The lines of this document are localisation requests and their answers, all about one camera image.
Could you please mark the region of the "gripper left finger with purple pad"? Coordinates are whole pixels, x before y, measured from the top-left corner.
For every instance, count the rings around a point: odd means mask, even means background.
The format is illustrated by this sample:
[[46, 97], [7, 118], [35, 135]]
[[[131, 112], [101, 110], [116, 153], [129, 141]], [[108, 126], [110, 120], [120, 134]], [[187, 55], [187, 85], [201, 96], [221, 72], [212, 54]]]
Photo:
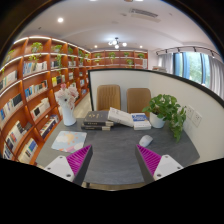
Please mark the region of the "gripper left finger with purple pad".
[[92, 146], [88, 145], [68, 156], [59, 155], [44, 170], [81, 186], [92, 155]]

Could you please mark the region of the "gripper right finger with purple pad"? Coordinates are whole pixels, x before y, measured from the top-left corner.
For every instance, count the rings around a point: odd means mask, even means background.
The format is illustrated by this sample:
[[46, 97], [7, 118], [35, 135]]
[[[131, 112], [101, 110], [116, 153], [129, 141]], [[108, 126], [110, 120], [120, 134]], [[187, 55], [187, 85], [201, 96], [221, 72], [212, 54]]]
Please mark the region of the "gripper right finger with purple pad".
[[146, 184], [152, 183], [183, 168], [169, 155], [159, 154], [137, 145], [135, 155]]

